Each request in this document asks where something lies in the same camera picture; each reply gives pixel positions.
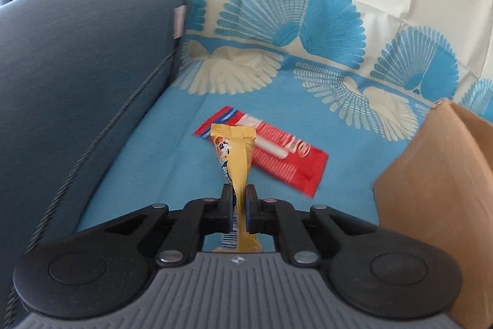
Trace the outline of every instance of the barcode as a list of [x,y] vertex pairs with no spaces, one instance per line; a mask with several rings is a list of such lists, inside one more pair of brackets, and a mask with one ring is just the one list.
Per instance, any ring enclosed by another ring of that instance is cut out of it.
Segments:
[[221,245],[225,249],[236,249],[238,247],[238,220],[236,214],[233,215],[233,231],[228,234],[221,234]]

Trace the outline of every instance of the dark blue couch cushion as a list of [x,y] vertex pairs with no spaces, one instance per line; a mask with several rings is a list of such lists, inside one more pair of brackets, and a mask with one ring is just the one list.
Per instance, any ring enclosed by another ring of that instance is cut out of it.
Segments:
[[[73,232],[166,88],[174,9],[182,4],[16,0],[0,8],[0,310],[30,241]],[[63,202],[33,239],[57,194]]]

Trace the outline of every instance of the brown cardboard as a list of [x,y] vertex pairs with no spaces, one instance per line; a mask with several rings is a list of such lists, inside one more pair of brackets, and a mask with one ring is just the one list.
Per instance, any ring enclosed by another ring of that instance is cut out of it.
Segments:
[[451,315],[493,323],[493,126],[441,101],[374,184],[380,224],[448,252],[463,286]]

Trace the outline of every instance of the red candy wrapper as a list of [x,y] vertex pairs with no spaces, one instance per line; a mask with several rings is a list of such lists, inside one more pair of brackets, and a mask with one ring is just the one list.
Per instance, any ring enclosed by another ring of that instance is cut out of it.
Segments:
[[209,117],[194,135],[210,139],[210,125],[252,125],[257,131],[252,164],[313,198],[329,156],[321,149],[230,106]]

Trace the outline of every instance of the yellow candy wrapper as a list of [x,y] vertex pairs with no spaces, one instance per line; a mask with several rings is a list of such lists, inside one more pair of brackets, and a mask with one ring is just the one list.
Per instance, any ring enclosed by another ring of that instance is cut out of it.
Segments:
[[212,123],[210,136],[226,180],[233,185],[236,194],[235,213],[238,221],[237,253],[259,253],[262,247],[257,236],[247,232],[245,187],[255,147],[255,127],[230,126]]

